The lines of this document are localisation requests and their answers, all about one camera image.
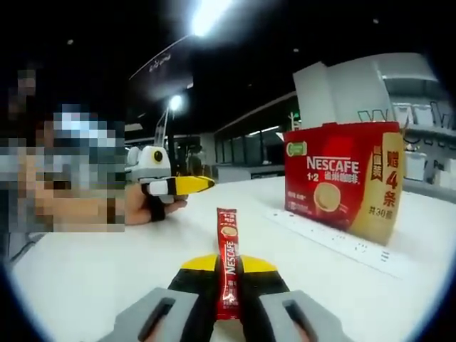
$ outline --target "red box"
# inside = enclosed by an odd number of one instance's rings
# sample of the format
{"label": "red box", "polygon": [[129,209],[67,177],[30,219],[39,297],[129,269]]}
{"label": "red box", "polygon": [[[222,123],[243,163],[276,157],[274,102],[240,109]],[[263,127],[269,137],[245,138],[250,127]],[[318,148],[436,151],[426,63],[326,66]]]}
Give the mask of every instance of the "red box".
{"label": "red box", "polygon": [[329,123],[284,138],[286,209],[387,244],[404,175],[399,124]]}

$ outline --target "white robot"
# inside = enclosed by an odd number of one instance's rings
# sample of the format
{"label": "white robot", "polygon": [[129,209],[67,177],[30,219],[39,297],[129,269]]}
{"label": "white robot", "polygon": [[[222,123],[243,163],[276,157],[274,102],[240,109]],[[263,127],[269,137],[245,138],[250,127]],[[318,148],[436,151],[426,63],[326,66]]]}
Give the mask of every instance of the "white robot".
{"label": "white robot", "polygon": [[175,196],[201,192],[214,186],[215,182],[203,176],[171,175],[171,163],[166,150],[159,146],[145,146],[142,150],[132,147],[127,154],[128,179],[148,184],[147,191],[158,196],[163,203],[173,203]]}

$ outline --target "coffee cup image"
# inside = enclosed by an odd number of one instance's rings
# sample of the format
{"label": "coffee cup image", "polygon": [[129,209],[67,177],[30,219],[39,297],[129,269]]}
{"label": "coffee cup image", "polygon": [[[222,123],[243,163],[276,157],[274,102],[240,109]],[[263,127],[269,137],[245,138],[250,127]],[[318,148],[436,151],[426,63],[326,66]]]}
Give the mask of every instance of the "coffee cup image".
{"label": "coffee cup image", "polygon": [[233,227],[225,226],[222,228],[222,234],[225,237],[235,237],[237,235],[237,229]]}
{"label": "coffee cup image", "polygon": [[336,211],[341,203],[341,191],[334,184],[322,182],[313,193],[315,205],[324,212]]}

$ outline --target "gray gripper finger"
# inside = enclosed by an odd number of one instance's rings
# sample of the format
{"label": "gray gripper finger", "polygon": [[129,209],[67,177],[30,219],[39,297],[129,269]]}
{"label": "gray gripper finger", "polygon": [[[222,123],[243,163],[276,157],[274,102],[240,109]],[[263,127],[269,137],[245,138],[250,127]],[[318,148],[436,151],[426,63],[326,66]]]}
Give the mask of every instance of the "gray gripper finger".
{"label": "gray gripper finger", "polygon": [[265,294],[259,298],[276,342],[302,341],[294,321],[304,327],[311,341],[352,341],[344,334],[341,321],[302,291]]}
{"label": "gray gripper finger", "polygon": [[162,323],[157,327],[154,342],[180,342],[185,324],[197,294],[156,288],[138,302],[119,313],[114,330],[98,342],[138,342],[149,334],[153,321],[159,318],[163,308],[170,307]]}

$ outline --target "white table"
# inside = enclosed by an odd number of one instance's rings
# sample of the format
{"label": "white table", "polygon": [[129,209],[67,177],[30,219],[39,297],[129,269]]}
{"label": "white table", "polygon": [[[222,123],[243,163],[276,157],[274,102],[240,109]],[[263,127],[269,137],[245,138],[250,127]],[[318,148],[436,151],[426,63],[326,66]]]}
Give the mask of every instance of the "white table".
{"label": "white table", "polygon": [[[47,234],[12,276],[54,341],[96,341],[112,330],[116,314],[156,286],[167,287],[182,263],[217,252],[216,208],[237,208],[241,253],[277,265],[291,290],[305,291],[337,315],[354,341],[404,341],[419,328],[451,269],[454,204],[404,193],[389,247],[418,263],[420,272],[409,279],[376,271],[265,217],[283,206],[283,177],[217,185],[191,196],[165,222],[125,233]],[[242,341],[239,325],[233,329],[218,325],[212,340]]]}

